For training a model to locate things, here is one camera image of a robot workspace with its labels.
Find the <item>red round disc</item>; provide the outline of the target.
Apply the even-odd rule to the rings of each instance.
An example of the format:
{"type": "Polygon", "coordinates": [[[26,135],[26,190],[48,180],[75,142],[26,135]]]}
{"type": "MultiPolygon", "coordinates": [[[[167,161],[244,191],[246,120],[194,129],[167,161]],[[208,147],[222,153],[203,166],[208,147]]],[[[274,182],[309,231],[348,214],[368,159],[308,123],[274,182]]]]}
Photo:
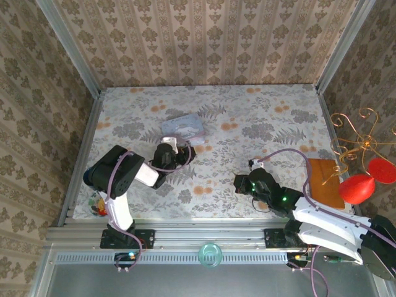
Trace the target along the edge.
{"type": "Polygon", "coordinates": [[[375,158],[369,162],[368,173],[382,184],[396,182],[396,166],[382,158],[375,158]]]}

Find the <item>green-handled screwdriver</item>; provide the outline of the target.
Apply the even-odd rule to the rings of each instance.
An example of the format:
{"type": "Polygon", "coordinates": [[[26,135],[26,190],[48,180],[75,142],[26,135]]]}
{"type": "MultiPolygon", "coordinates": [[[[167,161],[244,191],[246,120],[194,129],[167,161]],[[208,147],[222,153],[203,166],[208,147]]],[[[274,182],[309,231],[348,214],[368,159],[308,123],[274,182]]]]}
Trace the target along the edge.
{"type": "Polygon", "coordinates": [[[333,263],[333,264],[335,264],[335,263],[343,263],[343,262],[344,263],[354,263],[354,260],[345,259],[345,258],[342,258],[340,256],[335,256],[335,255],[324,255],[323,256],[323,260],[325,262],[333,263]]]}

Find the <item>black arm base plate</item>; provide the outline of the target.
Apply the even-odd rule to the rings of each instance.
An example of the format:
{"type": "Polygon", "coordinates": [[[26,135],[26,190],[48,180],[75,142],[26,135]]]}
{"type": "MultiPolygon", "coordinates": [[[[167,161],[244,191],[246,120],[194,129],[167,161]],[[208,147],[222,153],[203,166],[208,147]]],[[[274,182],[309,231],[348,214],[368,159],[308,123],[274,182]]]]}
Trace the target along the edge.
{"type": "Polygon", "coordinates": [[[267,248],[307,248],[297,234],[286,235],[282,228],[264,229],[264,240],[267,248]]]}
{"type": "MultiPolygon", "coordinates": [[[[134,230],[134,236],[142,244],[143,249],[153,249],[155,230],[134,230]]],[[[112,228],[103,230],[100,240],[101,249],[138,249],[139,244],[130,236],[112,228]]]]}

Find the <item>brown wooden board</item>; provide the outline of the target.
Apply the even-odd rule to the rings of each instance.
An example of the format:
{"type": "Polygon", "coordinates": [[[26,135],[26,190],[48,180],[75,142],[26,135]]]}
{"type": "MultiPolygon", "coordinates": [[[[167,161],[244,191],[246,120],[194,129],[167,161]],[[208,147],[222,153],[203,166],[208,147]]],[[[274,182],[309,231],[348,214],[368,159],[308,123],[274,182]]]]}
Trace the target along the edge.
{"type": "Polygon", "coordinates": [[[338,193],[340,179],[335,173],[336,163],[334,160],[309,158],[312,173],[309,180],[309,192],[311,198],[329,207],[343,210],[345,203],[338,193]]]}

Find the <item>light blue plastic pouch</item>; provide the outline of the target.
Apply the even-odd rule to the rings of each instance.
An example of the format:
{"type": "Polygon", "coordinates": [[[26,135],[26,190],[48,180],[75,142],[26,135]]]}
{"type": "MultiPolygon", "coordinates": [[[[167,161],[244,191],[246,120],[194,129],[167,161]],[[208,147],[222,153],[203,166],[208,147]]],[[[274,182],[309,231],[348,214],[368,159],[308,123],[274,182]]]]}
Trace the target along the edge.
{"type": "Polygon", "coordinates": [[[164,136],[179,136],[191,145],[200,145],[205,142],[204,127],[197,113],[162,122],[161,131],[164,136]]]}

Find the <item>bowl of colourful pieces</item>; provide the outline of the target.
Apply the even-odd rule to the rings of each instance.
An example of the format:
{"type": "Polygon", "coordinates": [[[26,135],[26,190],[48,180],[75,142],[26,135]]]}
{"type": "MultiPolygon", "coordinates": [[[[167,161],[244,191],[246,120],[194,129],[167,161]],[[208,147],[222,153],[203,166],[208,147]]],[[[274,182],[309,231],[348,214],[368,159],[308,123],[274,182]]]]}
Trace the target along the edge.
{"type": "Polygon", "coordinates": [[[105,201],[99,192],[95,191],[88,199],[88,206],[94,216],[105,217],[107,212],[105,209],[105,201]]]}

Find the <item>aluminium frame post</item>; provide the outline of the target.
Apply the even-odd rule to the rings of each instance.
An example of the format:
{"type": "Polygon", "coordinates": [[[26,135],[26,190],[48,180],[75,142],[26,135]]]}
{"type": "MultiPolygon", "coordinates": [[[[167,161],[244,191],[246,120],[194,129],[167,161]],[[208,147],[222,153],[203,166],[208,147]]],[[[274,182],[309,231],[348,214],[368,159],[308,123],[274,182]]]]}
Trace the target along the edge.
{"type": "Polygon", "coordinates": [[[78,48],[77,42],[68,29],[64,17],[61,16],[53,0],[37,0],[37,3],[66,50],[73,65],[79,72],[85,86],[90,91],[92,97],[97,100],[100,97],[101,87],[84,59],[81,50],[78,48]]]}
{"type": "Polygon", "coordinates": [[[316,91],[318,94],[324,93],[325,89],[330,84],[376,1],[377,0],[358,0],[352,15],[333,50],[333,53],[330,55],[330,58],[317,81],[316,91]]]}

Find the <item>red rubber bulb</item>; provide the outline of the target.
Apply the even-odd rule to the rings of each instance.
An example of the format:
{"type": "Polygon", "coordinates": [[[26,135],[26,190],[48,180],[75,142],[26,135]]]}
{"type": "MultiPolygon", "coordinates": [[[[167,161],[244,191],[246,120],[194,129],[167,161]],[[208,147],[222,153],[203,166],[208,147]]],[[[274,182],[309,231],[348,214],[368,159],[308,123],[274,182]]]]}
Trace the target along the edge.
{"type": "Polygon", "coordinates": [[[374,178],[366,174],[356,174],[343,181],[338,189],[340,197],[347,203],[358,205],[374,193],[374,178]]]}

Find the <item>small circuit board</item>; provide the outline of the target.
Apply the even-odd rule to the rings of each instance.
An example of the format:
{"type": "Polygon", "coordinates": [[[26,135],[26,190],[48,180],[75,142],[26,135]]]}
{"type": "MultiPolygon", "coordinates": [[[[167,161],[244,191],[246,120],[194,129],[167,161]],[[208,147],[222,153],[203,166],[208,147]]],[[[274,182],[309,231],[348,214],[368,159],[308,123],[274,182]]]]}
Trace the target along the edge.
{"type": "Polygon", "coordinates": [[[301,253],[287,253],[287,266],[291,268],[305,268],[311,262],[311,257],[301,253]]]}
{"type": "Polygon", "coordinates": [[[120,262],[127,262],[127,263],[134,263],[138,258],[140,254],[139,252],[116,252],[114,254],[114,261],[117,263],[120,262]]]}

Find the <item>green glass cup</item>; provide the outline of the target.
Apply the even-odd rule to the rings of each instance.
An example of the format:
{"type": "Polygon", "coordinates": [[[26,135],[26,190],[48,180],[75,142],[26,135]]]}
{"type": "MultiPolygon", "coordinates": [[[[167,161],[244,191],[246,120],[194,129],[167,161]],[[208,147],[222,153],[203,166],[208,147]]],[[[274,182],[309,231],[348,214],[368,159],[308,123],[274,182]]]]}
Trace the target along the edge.
{"type": "Polygon", "coordinates": [[[199,262],[207,268],[215,268],[222,262],[223,253],[214,243],[206,243],[199,250],[199,262]]]}

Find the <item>floral table cover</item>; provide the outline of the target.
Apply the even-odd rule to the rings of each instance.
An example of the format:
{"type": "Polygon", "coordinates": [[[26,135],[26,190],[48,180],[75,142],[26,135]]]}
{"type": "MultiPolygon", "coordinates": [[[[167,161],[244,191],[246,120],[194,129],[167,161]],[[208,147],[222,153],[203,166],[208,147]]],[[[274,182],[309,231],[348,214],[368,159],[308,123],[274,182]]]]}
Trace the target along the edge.
{"type": "Polygon", "coordinates": [[[150,160],[161,124],[197,113],[205,142],[185,169],[159,189],[134,181],[129,209],[141,219],[270,217],[266,205],[235,193],[237,174],[264,158],[282,186],[301,190],[305,158],[331,160],[330,136],[312,85],[235,85],[109,88],[93,137],[88,166],[120,145],[150,160]]]}

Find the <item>aluminium side rail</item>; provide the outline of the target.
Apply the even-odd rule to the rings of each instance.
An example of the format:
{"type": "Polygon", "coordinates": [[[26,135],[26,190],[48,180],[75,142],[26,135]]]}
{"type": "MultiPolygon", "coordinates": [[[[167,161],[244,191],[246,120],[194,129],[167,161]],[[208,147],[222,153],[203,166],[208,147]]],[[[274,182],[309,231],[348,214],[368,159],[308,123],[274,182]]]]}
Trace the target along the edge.
{"type": "Polygon", "coordinates": [[[87,160],[90,153],[90,148],[92,146],[93,137],[95,135],[96,126],[98,123],[98,118],[103,108],[103,101],[105,97],[105,91],[102,91],[98,98],[94,100],[93,106],[90,112],[89,119],[85,128],[84,136],[81,141],[79,153],[77,160],[72,172],[71,181],[66,192],[63,207],[58,218],[55,227],[62,227],[67,218],[67,212],[74,205],[74,202],[78,198],[80,187],[83,181],[83,175],[85,172],[85,167],[87,165],[87,160]]]}
{"type": "MultiPolygon", "coordinates": [[[[318,93],[318,100],[319,100],[319,103],[320,103],[320,106],[322,109],[322,115],[324,117],[324,120],[325,120],[325,123],[327,126],[327,130],[328,130],[328,133],[330,136],[330,142],[331,142],[332,139],[337,138],[337,135],[335,132],[335,126],[331,123],[330,113],[329,113],[329,110],[327,108],[327,105],[326,105],[326,102],[325,102],[325,99],[324,99],[324,96],[322,93],[318,93]]],[[[335,157],[335,161],[336,161],[336,165],[340,164],[337,154],[335,157]]],[[[345,172],[339,176],[339,179],[341,181],[344,181],[345,179],[347,179],[349,177],[350,177],[349,172],[345,172]]],[[[358,205],[351,205],[351,209],[353,210],[353,213],[355,215],[362,215],[362,211],[358,205]]]]}

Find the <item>aluminium front rail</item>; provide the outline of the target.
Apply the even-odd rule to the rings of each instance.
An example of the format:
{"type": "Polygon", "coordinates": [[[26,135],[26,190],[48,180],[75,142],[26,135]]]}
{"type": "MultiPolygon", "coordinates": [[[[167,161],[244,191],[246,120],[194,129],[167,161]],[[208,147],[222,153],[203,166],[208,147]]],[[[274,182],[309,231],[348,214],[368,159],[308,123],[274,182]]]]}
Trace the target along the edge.
{"type": "MultiPolygon", "coordinates": [[[[47,242],[98,249],[104,225],[67,225],[50,228],[47,242]]],[[[219,244],[228,250],[265,249],[265,225],[137,225],[137,230],[155,230],[154,249],[192,249],[205,243],[219,244]]]]}

